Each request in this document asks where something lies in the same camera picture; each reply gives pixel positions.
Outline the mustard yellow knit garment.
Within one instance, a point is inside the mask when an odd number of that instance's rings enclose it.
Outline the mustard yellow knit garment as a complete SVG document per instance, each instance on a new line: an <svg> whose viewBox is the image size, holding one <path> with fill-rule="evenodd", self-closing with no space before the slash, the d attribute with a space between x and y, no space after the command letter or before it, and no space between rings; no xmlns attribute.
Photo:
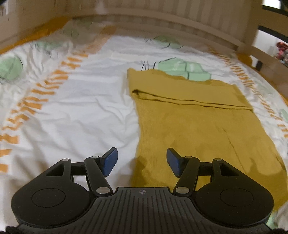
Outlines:
<svg viewBox="0 0 288 234"><path fill-rule="evenodd" d="M287 172L276 146L235 85L190 81L159 70L127 71L140 125L133 187L173 188L167 149L204 162L221 158L287 202Z"/></svg>

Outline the white patterned bed duvet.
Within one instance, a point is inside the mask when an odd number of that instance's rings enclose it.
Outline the white patterned bed duvet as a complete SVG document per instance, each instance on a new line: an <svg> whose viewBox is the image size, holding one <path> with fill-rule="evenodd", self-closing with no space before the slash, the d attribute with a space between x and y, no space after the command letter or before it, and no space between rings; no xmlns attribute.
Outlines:
<svg viewBox="0 0 288 234"><path fill-rule="evenodd" d="M63 158L80 162L115 147L108 182L132 187L140 125L129 69L237 86L287 172L287 107L259 73L200 41L71 20L1 55L1 229L17 224L15 192ZM287 202L272 217L287 229Z"/></svg>

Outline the white wooden bed frame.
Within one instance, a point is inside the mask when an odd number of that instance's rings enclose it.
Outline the white wooden bed frame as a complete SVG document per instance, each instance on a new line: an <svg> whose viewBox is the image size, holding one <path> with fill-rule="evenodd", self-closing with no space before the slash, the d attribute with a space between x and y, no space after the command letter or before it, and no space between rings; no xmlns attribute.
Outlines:
<svg viewBox="0 0 288 234"><path fill-rule="evenodd" d="M255 46L258 32L287 41L287 9L263 1L2 1L1 47L15 43L56 17L127 17L145 30L192 29L218 44L226 42L262 62L261 72L287 91L287 66Z"/></svg>

